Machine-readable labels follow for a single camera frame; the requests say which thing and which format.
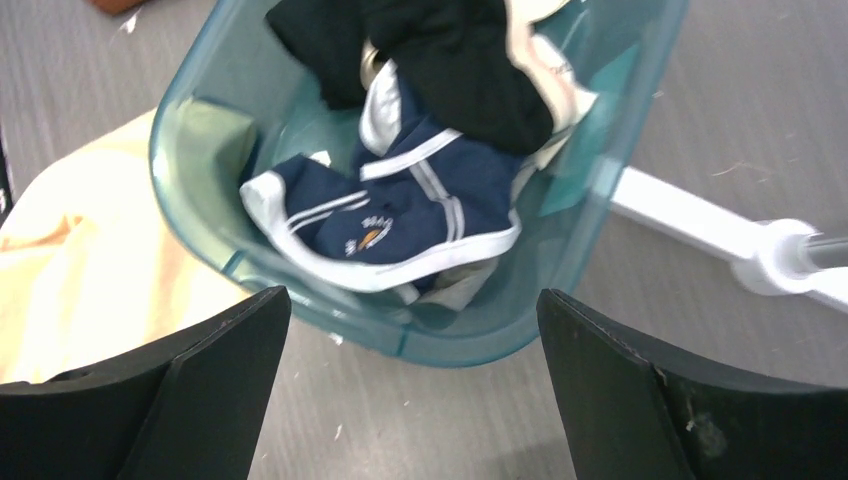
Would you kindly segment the black underwear beige waistband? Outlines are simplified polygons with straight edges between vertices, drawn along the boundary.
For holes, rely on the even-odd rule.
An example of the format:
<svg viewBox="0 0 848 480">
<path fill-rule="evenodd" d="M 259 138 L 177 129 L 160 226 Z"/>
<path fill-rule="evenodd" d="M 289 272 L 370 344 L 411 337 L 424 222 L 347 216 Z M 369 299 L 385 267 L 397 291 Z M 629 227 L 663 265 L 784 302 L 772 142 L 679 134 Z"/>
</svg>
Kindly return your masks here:
<svg viewBox="0 0 848 480">
<path fill-rule="evenodd" d="M 281 1 L 270 31 L 332 110 L 394 72 L 443 125 L 515 154 L 557 149 L 597 96 L 538 22 L 559 1 Z"/>
</svg>

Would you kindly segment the teal plastic basket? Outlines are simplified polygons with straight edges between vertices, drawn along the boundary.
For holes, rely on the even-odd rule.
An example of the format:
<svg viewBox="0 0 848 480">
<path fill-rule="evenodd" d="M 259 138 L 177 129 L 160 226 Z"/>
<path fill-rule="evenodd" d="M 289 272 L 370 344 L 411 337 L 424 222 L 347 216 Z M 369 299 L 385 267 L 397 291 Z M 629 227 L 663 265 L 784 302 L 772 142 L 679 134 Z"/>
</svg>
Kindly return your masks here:
<svg viewBox="0 0 848 480">
<path fill-rule="evenodd" d="M 461 311 L 348 292 L 282 257 L 245 212 L 239 186 L 297 153 L 325 151 L 346 171 L 358 115 L 333 112 L 264 22 L 267 1 L 212 9 L 156 112 L 155 196 L 174 235 L 247 290 L 287 287 L 294 315 L 346 341 L 438 368 L 504 358 L 538 334 L 543 289 L 577 287 L 610 199 L 640 139 L 688 5 L 572 1 L 539 27 L 598 101 L 517 210 L 522 232 Z"/>
</svg>

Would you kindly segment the white clothes rack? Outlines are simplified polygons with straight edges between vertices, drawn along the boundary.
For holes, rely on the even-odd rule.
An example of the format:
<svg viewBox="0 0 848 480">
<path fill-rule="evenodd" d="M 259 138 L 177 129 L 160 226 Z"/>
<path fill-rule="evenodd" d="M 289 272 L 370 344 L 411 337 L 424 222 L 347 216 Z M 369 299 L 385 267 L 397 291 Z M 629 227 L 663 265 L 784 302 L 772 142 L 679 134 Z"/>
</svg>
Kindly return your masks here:
<svg viewBox="0 0 848 480">
<path fill-rule="evenodd" d="M 611 199 L 614 212 L 726 261 L 762 296 L 805 295 L 847 311 L 847 236 L 799 219 L 752 221 L 635 168 Z"/>
</svg>

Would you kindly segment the beige underwear navy trim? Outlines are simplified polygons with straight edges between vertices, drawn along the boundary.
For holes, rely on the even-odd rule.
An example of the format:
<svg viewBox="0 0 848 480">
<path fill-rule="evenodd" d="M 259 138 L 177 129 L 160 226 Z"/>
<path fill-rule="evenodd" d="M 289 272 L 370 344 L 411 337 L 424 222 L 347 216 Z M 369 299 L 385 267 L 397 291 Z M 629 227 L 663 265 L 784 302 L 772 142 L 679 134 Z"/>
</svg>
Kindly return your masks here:
<svg viewBox="0 0 848 480">
<path fill-rule="evenodd" d="M 56 161 L 1 229 L 1 379 L 40 383 L 202 322 L 247 292 L 186 250 L 148 171 L 145 113 Z"/>
</svg>

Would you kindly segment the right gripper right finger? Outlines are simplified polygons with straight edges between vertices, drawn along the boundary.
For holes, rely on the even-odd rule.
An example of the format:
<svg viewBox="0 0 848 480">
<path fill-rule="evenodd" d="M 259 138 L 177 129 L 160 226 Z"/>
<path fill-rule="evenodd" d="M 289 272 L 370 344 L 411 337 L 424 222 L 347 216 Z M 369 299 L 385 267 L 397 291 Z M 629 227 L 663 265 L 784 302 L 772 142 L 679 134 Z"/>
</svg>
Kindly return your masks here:
<svg viewBox="0 0 848 480">
<path fill-rule="evenodd" d="M 580 479 L 843 479 L 847 392 L 729 366 L 544 290 L 540 338 Z"/>
</svg>

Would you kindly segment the brown towel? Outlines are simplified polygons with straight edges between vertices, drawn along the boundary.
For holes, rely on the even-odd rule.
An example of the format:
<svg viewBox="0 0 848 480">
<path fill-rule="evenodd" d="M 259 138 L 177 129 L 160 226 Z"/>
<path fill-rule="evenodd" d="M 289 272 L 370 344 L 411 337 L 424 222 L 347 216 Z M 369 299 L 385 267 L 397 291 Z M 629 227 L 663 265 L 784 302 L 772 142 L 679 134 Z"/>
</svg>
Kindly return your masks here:
<svg viewBox="0 0 848 480">
<path fill-rule="evenodd" d="M 118 15 L 143 5 L 146 0 L 89 0 L 99 11 L 108 15 Z"/>
</svg>

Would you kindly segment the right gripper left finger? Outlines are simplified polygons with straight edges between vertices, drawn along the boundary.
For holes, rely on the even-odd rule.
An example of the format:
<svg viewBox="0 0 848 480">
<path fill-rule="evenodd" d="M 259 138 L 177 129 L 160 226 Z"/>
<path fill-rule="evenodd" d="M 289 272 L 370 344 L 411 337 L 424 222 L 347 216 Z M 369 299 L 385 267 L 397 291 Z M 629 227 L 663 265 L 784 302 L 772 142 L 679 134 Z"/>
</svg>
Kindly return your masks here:
<svg viewBox="0 0 848 480">
<path fill-rule="evenodd" d="M 286 288 L 42 383 L 1 388 L 5 479 L 244 479 L 286 343 Z"/>
</svg>

